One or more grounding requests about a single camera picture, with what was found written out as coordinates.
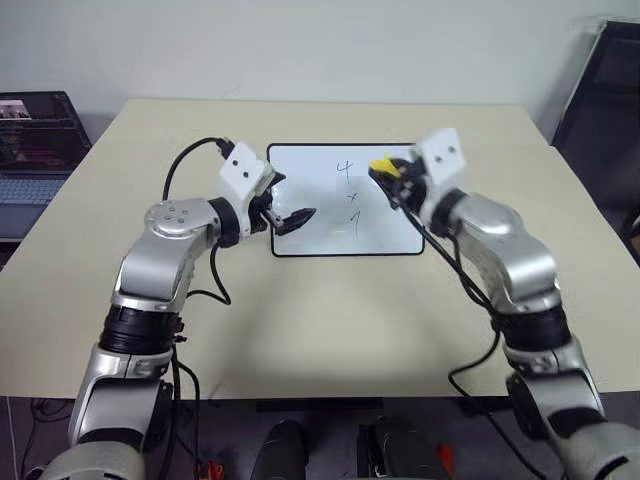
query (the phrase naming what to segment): beige tabletop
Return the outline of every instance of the beige tabletop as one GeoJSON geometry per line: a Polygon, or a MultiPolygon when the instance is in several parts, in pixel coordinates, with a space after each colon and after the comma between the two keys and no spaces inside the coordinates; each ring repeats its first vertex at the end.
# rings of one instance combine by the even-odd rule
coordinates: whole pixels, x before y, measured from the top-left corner
{"type": "MultiPolygon", "coordinates": [[[[120,260],[189,143],[227,136],[264,155],[272,142],[411,142],[440,127],[458,129],[467,190],[513,206],[553,252],[599,389],[640,389],[640,270],[522,108],[132,100],[0,273],[0,394],[76,395],[120,260]]],[[[194,152],[172,197],[216,197],[221,165],[210,146],[194,152]]],[[[218,266],[233,305],[190,299],[179,347],[205,396],[450,395],[447,371],[491,341],[487,316],[428,248],[278,259],[262,234],[218,266]]],[[[213,288],[206,258],[192,287],[213,288]]],[[[462,381],[504,395],[507,373],[498,352],[462,381]]]]}

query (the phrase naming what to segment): floor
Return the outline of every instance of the floor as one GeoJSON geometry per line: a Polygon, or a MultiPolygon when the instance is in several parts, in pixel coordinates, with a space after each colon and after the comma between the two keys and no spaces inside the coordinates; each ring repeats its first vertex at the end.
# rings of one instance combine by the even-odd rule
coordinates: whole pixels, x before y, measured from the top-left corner
{"type": "MultiPolygon", "coordinates": [[[[14,479],[6,397],[2,400],[0,478],[14,479]]],[[[603,403],[610,420],[640,428],[640,392],[604,394],[603,403]]],[[[31,429],[29,399],[10,398],[10,405],[19,468],[31,429]]],[[[282,404],[276,404],[276,407],[278,405],[278,408],[282,407],[282,404]]],[[[201,402],[201,454],[206,459],[224,464],[229,480],[249,478],[263,439],[269,429],[283,418],[298,420],[307,430],[311,449],[307,467],[309,480],[355,477],[358,425],[371,423],[382,414],[404,416],[434,445],[453,447],[456,474],[462,480],[532,478],[487,421],[482,417],[465,416],[453,398],[389,398],[365,405],[366,408],[329,405],[304,411],[265,411],[272,409],[264,406],[264,403],[254,401],[201,402]]],[[[545,444],[534,443],[524,437],[511,411],[499,411],[496,417],[530,461],[548,478],[560,478],[562,468],[554,454],[545,444]]],[[[39,427],[27,459],[28,467],[46,463],[65,449],[66,427],[66,421],[39,427]]],[[[189,428],[187,425],[181,431],[187,442],[189,428]]],[[[157,475],[162,455],[162,447],[147,454],[147,478],[153,479],[157,475]]],[[[189,472],[190,458],[177,446],[169,477],[189,478],[189,472]]]]}

